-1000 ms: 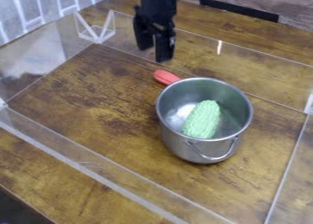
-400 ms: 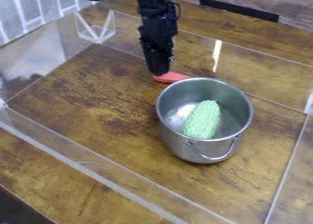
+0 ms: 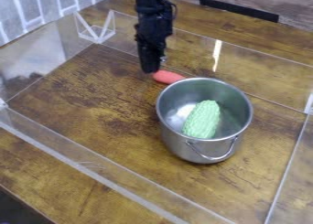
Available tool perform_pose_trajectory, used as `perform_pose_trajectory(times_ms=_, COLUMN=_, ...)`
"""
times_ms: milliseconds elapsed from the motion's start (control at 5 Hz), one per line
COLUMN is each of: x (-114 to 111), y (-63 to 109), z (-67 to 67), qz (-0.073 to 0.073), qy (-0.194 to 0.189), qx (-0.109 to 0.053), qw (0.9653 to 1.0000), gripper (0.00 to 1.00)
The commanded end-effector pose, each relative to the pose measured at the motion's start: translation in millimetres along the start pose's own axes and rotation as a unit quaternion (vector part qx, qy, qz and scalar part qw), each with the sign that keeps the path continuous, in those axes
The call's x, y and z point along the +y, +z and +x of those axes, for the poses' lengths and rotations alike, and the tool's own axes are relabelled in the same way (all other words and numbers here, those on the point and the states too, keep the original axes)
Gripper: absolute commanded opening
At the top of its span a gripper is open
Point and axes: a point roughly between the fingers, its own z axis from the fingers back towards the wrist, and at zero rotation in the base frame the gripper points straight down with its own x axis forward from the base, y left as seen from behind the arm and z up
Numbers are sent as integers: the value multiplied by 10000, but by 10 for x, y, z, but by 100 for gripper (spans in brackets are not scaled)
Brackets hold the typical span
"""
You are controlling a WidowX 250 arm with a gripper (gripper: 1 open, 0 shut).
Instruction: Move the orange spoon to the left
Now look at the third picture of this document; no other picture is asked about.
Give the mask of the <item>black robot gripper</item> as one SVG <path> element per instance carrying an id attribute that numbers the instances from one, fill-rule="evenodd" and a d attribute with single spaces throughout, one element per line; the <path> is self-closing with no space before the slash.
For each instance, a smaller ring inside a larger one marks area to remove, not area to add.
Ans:
<path id="1" fill-rule="evenodd" d="M 165 38 L 172 35 L 177 8 L 168 0 L 135 0 L 135 39 L 140 68 L 155 73 L 164 57 Z"/>

